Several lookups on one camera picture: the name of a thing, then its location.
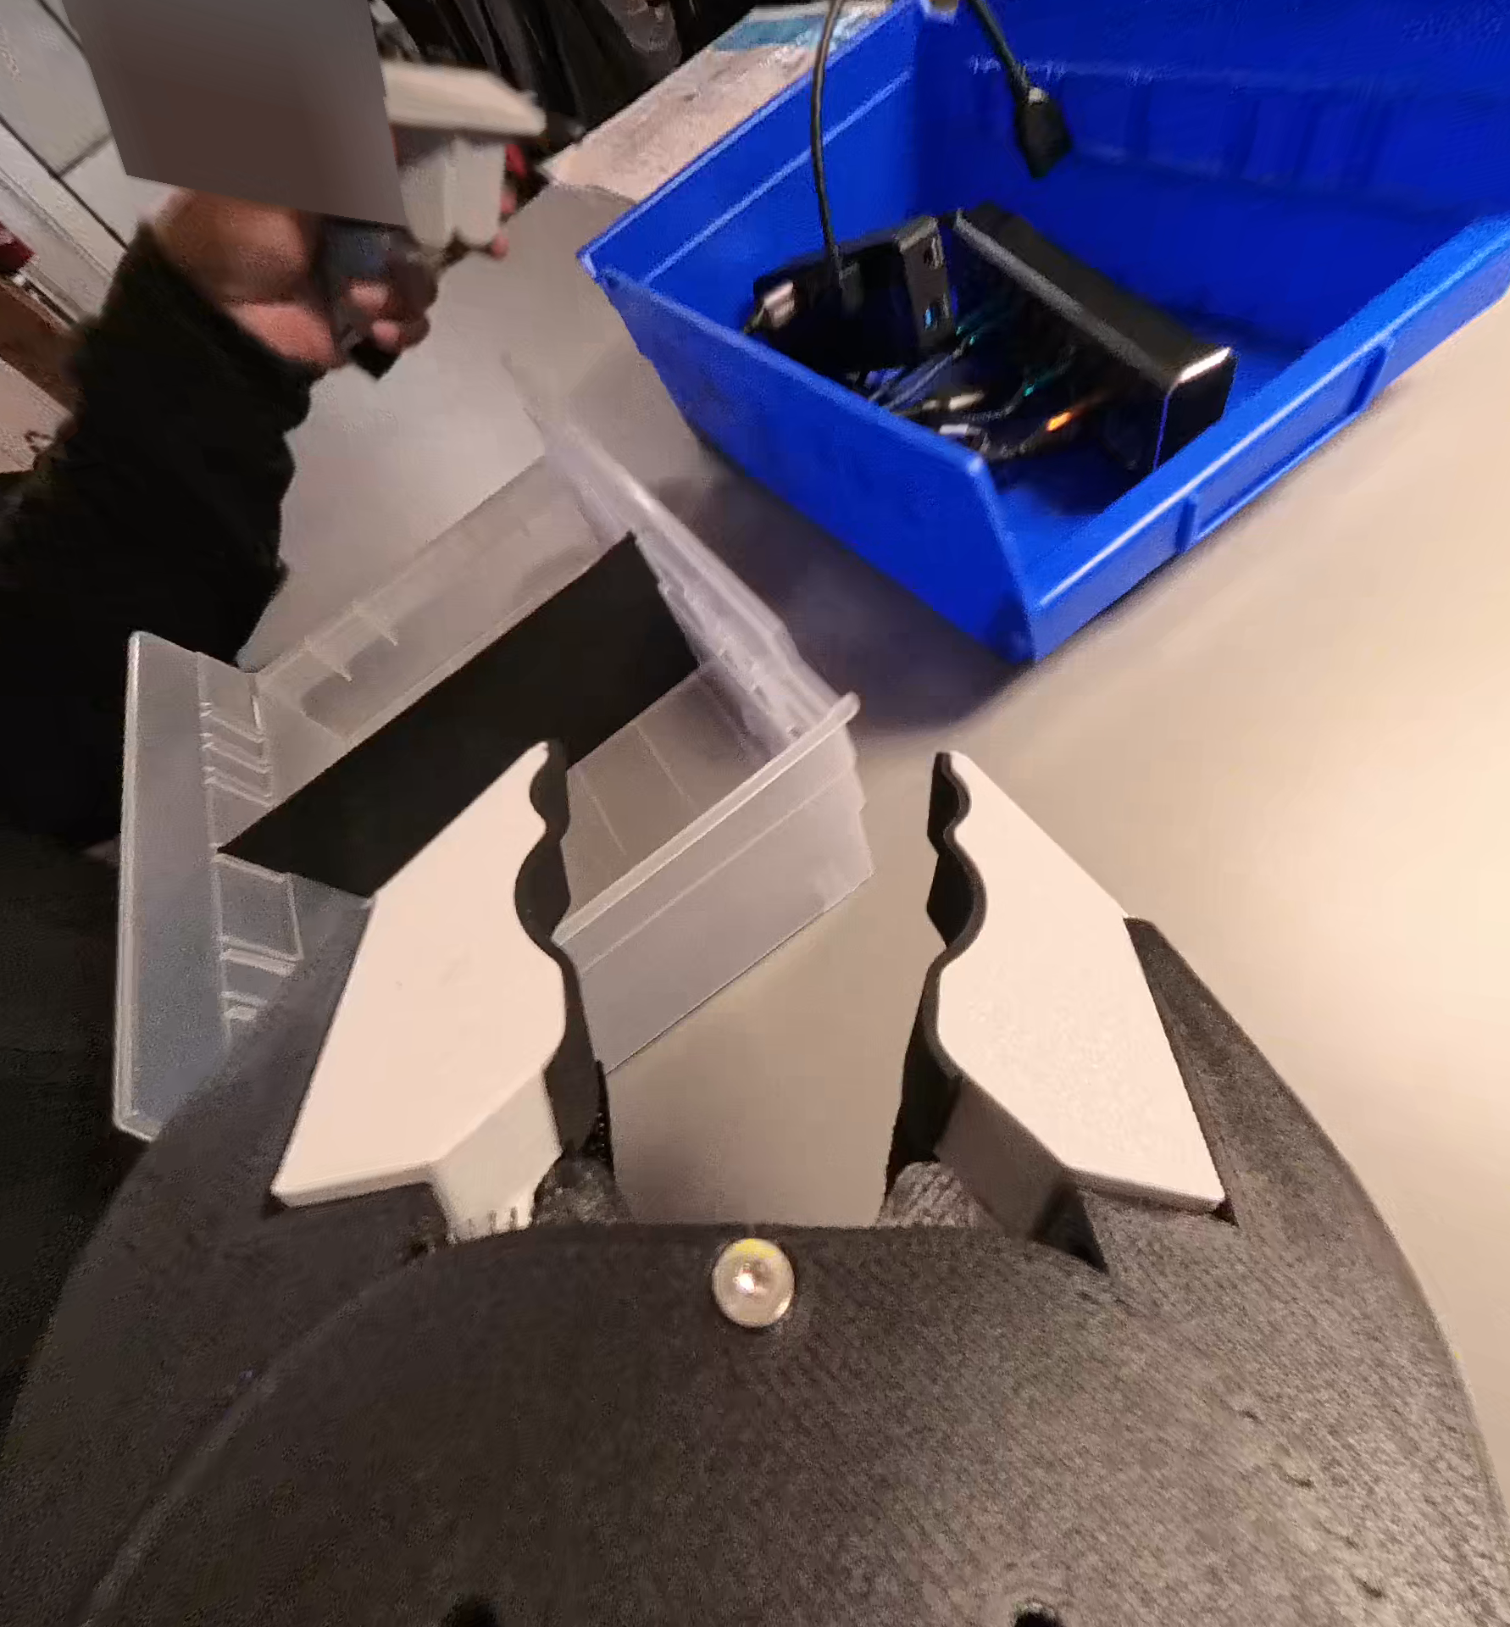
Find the clear plastic organizer box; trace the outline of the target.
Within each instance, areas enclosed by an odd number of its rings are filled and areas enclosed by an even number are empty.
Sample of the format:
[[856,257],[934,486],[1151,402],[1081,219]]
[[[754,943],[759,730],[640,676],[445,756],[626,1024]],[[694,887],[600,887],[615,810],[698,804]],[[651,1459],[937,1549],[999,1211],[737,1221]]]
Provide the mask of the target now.
[[570,954],[605,1070],[869,881],[849,723],[784,623],[513,362],[543,453],[258,674],[137,632],[110,1123],[150,1140],[369,897],[218,849],[637,537],[698,669],[564,770]]

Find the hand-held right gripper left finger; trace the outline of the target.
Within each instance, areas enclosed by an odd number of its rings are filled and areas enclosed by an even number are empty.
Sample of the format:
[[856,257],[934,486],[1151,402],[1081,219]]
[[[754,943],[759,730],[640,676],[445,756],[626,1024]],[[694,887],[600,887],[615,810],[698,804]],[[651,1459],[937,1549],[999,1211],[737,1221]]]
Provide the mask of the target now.
[[605,1115],[570,908],[564,756],[527,748],[376,894],[271,1200],[427,1189],[454,1241],[533,1223]]

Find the long black usb hub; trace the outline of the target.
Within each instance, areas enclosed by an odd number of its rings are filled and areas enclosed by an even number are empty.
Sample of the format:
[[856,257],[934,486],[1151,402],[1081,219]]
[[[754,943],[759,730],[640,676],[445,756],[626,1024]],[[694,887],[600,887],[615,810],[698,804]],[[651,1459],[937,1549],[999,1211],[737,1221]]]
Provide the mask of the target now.
[[1020,215],[977,203],[952,215],[952,265],[1020,298],[1029,344],[1065,362],[1071,406],[1044,439],[1091,432],[1133,476],[1155,472],[1214,430],[1237,356],[1073,257]]

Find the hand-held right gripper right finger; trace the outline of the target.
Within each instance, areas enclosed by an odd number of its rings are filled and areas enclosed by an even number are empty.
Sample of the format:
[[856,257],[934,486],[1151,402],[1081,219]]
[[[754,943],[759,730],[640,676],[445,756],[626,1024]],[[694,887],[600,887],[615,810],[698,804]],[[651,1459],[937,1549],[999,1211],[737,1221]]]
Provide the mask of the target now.
[[1015,1237],[1083,1195],[1214,1216],[1227,1191],[1132,915],[972,760],[932,767],[928,966],[886,1150]]

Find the person's left hand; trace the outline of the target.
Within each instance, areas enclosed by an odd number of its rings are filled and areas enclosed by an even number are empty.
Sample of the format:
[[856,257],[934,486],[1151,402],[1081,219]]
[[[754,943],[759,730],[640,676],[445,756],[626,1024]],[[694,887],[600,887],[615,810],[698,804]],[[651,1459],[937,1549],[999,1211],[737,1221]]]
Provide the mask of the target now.
[[428,265],[406,262],[327,295],[312,211],[185,191],[153,215],[150,235],[212,308],[316,376],[342,368],[358,344],[398,359],[428,335]]

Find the person's left forearm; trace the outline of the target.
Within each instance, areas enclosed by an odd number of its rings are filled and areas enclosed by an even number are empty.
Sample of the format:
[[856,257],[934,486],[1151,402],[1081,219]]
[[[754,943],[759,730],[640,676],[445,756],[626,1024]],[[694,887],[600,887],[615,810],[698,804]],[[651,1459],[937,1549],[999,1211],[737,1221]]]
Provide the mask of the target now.
[[281,583],[316,378],[137,235],[76,349],[70,418],[0,506],[0,825],[119,834],[128,642],[239,656]]

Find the small black usb hub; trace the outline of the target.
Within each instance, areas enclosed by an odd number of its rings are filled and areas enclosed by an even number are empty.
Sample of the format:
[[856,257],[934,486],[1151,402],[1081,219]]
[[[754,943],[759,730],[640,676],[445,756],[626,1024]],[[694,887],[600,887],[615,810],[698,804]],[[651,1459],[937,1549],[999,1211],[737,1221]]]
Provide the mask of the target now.
[[957,304],[941,223],[917,215],[759,276],[744,335],[833,378],[911,368],[948,350]]

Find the black cable silver plug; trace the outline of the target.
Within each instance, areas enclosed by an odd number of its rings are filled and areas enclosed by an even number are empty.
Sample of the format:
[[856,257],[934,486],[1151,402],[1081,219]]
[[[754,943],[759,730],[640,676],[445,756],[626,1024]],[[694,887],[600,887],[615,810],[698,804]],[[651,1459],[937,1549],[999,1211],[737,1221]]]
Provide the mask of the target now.
[[833,228],[833,211],[830,211],[830,194],[827,194],[827,65],[833,53],[833,35],[840,24],[840,16],[849,11],[844,0],[827,0],[815,52],[812,52],[812,67],[807,67],[807,171],[812,171],[812,194],[815,194],[815,211],[821,211],[821,232],[824,232],[824,265],[837,295],[844,295],[844,250]]

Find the large blue plastic bin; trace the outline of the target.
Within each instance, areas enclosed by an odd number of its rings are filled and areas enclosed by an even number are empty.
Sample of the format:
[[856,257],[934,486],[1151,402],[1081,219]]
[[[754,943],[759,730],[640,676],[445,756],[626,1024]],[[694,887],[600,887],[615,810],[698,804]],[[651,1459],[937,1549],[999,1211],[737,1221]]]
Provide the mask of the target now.
[[804,82],[582,265],[744,476],[1008,661],[1034,661],[1264,499],[1510,285],[1510,5],[995,5],[1058,99],[1029,179],[977,18],[892,5],[827,65],[840,235],[999,203],[1237,359],[1155,472],[1091,439],[986,457],[744,335],[824,247]]

